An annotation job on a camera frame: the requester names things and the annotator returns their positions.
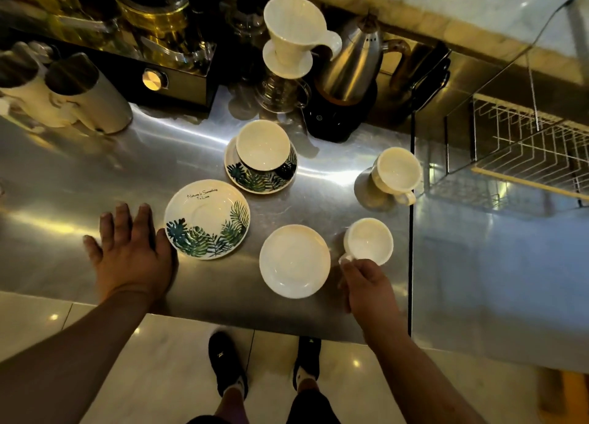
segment left arm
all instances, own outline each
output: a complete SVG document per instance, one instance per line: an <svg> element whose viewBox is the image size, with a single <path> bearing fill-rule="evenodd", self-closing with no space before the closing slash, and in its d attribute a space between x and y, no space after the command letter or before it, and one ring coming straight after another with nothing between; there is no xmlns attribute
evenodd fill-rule
<svg viewBox="0 0 589 424"><path fill-rule="evenodd" d="M149 244L150 207L131 226L129 208L100 219L102 247L84 244L97 272L102 302L82 319L0 363L0 410L10 423L76 424L153 301L165 292L172 250L163 229Z"/></svg>

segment person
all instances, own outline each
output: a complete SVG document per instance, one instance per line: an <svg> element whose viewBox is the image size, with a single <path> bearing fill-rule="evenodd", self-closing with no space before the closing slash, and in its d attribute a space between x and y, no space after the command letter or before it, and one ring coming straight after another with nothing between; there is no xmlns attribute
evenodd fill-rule
<svg viewBox="0 0 589 424"><path fill-rule="evenodd" d="M170 284L174 251L164 229L155 233L149 205L131 220L126 204L101 215L101 245L84 237L97 274L99 305L58 334L0 363L0 409L6 423L74 424L82 420L119 353L150 306ZM385 274L370 260L342 267L346 309L374 351L405 420L413 423L482 423L435 364L406 332ZM301 337L293 370L295 398L288 423L339 422L319 391L321 341ZM221 402L214 416L190 424L247 423L247 376L232 340L210 338L209 357Z"/></svg>

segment black kettle base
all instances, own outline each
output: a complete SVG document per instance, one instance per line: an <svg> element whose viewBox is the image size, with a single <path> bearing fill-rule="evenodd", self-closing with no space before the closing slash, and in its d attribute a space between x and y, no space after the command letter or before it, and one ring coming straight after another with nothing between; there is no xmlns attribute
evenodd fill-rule
<svg viewBox="0 0 589 424"><path fill-rule="evenodd" d="M376 102L376 81L368 87L364 98L352 106L339 106L327 101L313 87L309 104L303 109L307 131L313 137L334 143L349 139Z"/></svg>

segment forearm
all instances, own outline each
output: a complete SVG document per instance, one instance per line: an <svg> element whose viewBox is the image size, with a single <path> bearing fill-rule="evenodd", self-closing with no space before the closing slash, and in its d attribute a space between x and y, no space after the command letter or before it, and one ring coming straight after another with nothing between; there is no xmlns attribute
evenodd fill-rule
<svg viewBox="0 0 589 424"><path fill-rule="evenodd" d="M371 347L408 424L484 423L405 332L380 336Z"/></svg>
<svg viewBox="0 0 589 424"><path fill-rule="evenodd" d="M114 294L77 323L0 363L4 420L78 423L148 308L144 294Z"/></svg>

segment leg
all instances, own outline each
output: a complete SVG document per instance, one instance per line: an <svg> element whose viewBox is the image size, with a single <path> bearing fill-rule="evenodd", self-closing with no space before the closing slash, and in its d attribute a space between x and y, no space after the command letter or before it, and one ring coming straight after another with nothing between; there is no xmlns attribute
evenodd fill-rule
<svg viewBox="0 0 589 424"><path fill-rule="evenodd" d="M235 345L227 334L217 331L209 340L209 359L217 375L221 403L214 416L199 416L188 424L248 424L243 401L247 397L247 376Z"/></svg>
<svg viewBox="0 0 589 424"><path fill-rule="evenodd" d="M298 339L298 355L293 373L293 387L298 395L294 398L287 424L339 424L328 399L321 394L317 385L320 352L320 339Z"/></svg>

